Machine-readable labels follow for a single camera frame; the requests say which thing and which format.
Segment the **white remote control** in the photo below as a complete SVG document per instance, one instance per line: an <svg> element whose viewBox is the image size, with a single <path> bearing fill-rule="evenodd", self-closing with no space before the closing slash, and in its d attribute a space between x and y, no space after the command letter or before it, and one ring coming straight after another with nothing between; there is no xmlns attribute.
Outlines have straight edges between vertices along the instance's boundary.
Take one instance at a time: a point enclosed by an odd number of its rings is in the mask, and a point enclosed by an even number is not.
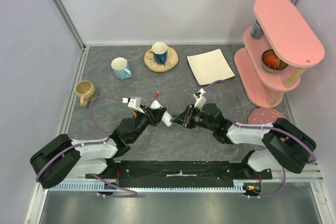
<svg viewBox="0 0 336 224"><path fill-rule="evenodd" d="M152 102L152 104L150 105L151 109L162 109L163 106L160 104L160 102L158 100L154 100ZM167 112L165 111L161 121L166 125L166 126L171 126L173 124L173 117Z"/></svg>

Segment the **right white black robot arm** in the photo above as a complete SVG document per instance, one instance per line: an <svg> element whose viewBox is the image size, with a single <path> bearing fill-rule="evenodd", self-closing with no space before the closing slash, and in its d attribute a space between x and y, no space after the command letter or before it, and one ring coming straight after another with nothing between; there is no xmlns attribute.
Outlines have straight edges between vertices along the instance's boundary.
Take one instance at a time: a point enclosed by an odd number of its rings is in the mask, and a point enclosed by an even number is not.
<svg viewBox="0 0 336 224"><path fill-rule="evenodd" d="M316 160L315 141L284 118L267 124L241 124L224 118L216 104L208 103L202 109L190 104L172 121L187 129L198 126L210 130L223 144L263 146L264 150L248 154L247 162L240 166L241 174L248 179L266 169L284 168L300 174L307 163Z"/></svg>

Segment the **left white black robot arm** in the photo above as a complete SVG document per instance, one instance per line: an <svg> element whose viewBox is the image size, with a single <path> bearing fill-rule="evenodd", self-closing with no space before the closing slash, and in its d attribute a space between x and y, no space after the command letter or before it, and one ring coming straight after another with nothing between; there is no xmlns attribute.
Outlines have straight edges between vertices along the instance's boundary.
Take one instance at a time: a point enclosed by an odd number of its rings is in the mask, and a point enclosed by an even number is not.
<svg viewBox="0 0 336 224"><path fill-rule="evenodd" d="M166 108L141 106L133 117L123 119L106 138L97 140L75 140L68 134L60 134L30 158L36 173L36 181L44 189L60 184L67 177L87 174L111 178L115 173L113 158L130 150L147 126L157 126Z"/></svg>

